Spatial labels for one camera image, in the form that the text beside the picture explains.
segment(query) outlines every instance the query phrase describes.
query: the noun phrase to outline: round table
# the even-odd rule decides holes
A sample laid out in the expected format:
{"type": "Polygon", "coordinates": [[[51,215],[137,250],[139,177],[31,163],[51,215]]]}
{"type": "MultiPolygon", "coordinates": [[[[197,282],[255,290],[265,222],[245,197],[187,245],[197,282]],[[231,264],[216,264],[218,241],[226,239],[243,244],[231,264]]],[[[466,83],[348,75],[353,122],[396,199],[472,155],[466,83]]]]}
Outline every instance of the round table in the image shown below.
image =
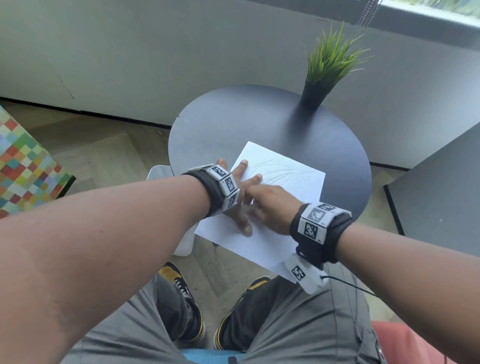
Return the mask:
{"type": "Polygon", "coordinates": [[[372,191],[365,150],[352,131],[323,106],[308,111],[300,95],[267,86],[220,88],[192,101],[168,140],[173,173],[224,158],[229,166],[248,141],[325,172],[321,201],[357,219],[372,191]]]}

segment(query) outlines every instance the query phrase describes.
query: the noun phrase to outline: hand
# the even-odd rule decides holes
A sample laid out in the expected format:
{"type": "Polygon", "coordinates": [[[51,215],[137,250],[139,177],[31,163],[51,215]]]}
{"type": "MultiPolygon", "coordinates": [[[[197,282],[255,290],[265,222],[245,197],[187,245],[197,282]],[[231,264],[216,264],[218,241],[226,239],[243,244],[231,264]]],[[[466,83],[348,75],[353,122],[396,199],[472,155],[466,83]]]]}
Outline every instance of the hand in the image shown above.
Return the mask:
{"type": "MultiPolygon", "coordinates": [[[[225,170],[228,170],[227,162],[224,159],[219,159],[217,164],[222,166],[225,170]]],[[[247,169],[248,161],[244,159],[240,164],[232,171],[232,176],[237,183],[238,188],[240,188],[240,194],[237,199],[237,204],[232,207],[231,209],[224,212],[226,216],[231,218],[242,234],[251,236],[252,235],[252,224],[248,220],[245,213],[241,210],[241,202],[243,201],[243,197],[245,196],[245,191],[247,188],[253,185],[257,185],[262,181],[262,175],[257,174],[248,180],[244,180],[243,182],[240,181],[240,178],[245,173],[247,169]]]]}
{"type": "Polygon", "coordinates": [[[247,188],[243,205],[249,215],[256,216],[266,227],[278,234],[290,235],[290,225],[303,202],[280,186],[261,184],[247,188]]]}

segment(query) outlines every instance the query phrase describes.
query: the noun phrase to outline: sneaker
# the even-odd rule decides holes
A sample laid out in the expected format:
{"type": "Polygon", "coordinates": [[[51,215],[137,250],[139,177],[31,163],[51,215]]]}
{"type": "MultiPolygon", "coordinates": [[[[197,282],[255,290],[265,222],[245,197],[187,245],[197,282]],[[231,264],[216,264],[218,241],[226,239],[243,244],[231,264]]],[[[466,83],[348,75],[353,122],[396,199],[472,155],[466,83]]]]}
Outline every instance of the sneaker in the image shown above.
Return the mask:
{"type": "Polygon", "coordinates": [[[272,280],[270,277],[260,277],[260,278],[257,278],[256,280],[254,280],[252,283],[250,283],[250,285],[247,287],[245,292],[242,294],[242,296],[240,297],[238,302],[235,304],[235,306],[233,306],[233,308],[230,310],[230,312],[222,320],[218,329],[216,329],[215,334],[213,336],[213,344],[214,344],[214,347],[215,347],[216,350],[225,350],[224,346],[222,345],[222,341],[221,341],[222,340],[221,338],[223,337],[222,331],[226,327],[226,323],[228,322],[228,319],[230,318],[230,315],[232,314],[233,310],[235,310],[235,307],[238,306],[238,304],[243,300],[245,295],[249,294],[251,291],[257,289],[258,287],[267,283],[270,280],[272,280]]]}
{"type": "Polygon", "coordinates": [[[166,262],[162,269],[160,269],[158,272],[163,278],[168,280],[180,290],[187,300],[187,303],[192,307],[193,318],[199,323],[198,329],[195,332],[185,333],[184,337],[181,337],[179,341],[190,346],[198,344],[206,334],[204,318],[202,316],[202,312],[200,311],[200,307],[198,307],[197,302],[188,289],[187,282],[185,282],[180,269],[178,269],[178,267],[172,262],[166,262]]]}

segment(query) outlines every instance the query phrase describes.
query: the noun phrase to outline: black cord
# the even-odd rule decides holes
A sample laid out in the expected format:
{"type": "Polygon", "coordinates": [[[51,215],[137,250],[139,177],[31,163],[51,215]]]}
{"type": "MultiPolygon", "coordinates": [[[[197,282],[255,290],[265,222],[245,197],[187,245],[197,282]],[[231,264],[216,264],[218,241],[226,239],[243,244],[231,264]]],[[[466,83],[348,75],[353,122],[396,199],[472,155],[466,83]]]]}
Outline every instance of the black cord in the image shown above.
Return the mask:
{"type": "Polygon", "coordinates": [[[321,279],[324,279],[324,278],[331,278],[331,279],[339,280],[340,282],[343,282],[343,283],[345,283],[345,284],[348,284],[349,286],[352,286],[353,288],[356,288],[357,290],[364,291],[365,293],[371,294],[372,296],[374,296],[374,297],[377,297],[377,298],[378,298],[378,296],[377,296],[375,293],[372,293],[372,292],[370,292],[370,291],[364,290],[363,288],[357,287],[357,286],[356,286],[356,285],[354,285],[354,284],[351,284],[351,283],[345,282],[344,280],[342,280],[342,279],[340,279],[340,278],[333,277],[333,276],[320,276],[320,278],[321,278],[321,279]]]}

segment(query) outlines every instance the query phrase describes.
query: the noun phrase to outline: baseboard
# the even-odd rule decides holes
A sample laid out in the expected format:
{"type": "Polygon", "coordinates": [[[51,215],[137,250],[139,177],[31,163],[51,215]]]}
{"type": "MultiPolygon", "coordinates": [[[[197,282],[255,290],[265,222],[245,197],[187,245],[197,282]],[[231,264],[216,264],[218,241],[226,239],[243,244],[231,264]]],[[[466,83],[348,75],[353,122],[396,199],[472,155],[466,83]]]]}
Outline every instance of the baseboard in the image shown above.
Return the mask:
{"type": "Polygon", "coordinates": [[[75,182],[77,178],[72,175],[70,177],[70,179],[68,180],[68,182],[65,184],[65,186],[62,188],[62,190],[60,191],[60,193],[57,195],[57,198],[62,198],[65,196],[65,194],[68,192],[68,190],[70,189],[70,187],[72,186],[72,184],[75,182]]]}
{"type": "Polygon", "coordinates": [[[392,166],[391,164],[383,164],[383,163],[376,163],[376,162],[370,162],[370,165],[375,167],[381,167],[381,168],[389,168],[391,170],[402,170],[404,172],[408,172],[411,169],[411,168],[392,166]]]}
{"type": "Polygon", "coordinates": [[[400,235],[405,236],[405,232],[403,231],[402,224],[400,223],[400,218],[396,212],[395,204],[393,203],[392,195],[390,194],[390,190],[388,189],[388,184],[384,186],[385,195],[387,197],[388,206],[390,207],[390,211],[392,212],[393,220],[395,221],[396,229],[400,235]]]}
{"type": "Polygon", "coordinates": [[[36,106],[36,107],[38,107],[38,108],[51,109],[51,110],[64,111],[64,112],[71,112],[72,114],[86,115],[86,116],[94,116],[94,117],[96,117],[96,118],[119,120],[119,121],[130,122],[130,123],[132,123],[132,124],[153,126],[153,127],[155,127],[155,128],[163,128],[163,129],[171,129],[171,128],[172,128],[171,125],[157,124],[156,122],[150,122],[150,121],[143,121],[143,120],[137,120],[137,119],[124,118],[124,117],[121,117],[121,116],[100,114],[100,113],[98,113],[98,112],[91,112],[91,111],[84,111],[84,110],[73,110],[73,109],[59,108],[59,107],[57,107],[57,106],[37,104],[36,102],[16,100],[16,99],[13,99],[13,98],[1,97],[1,96],[0,96],[0,101],[1,101],[1,100],[3,100],[3,101],[9,101],[9,102],[15,102],[15,103],[17,103],[17,104],[23,104],[23,105],[29,105],[29,106],[36,106]]]}

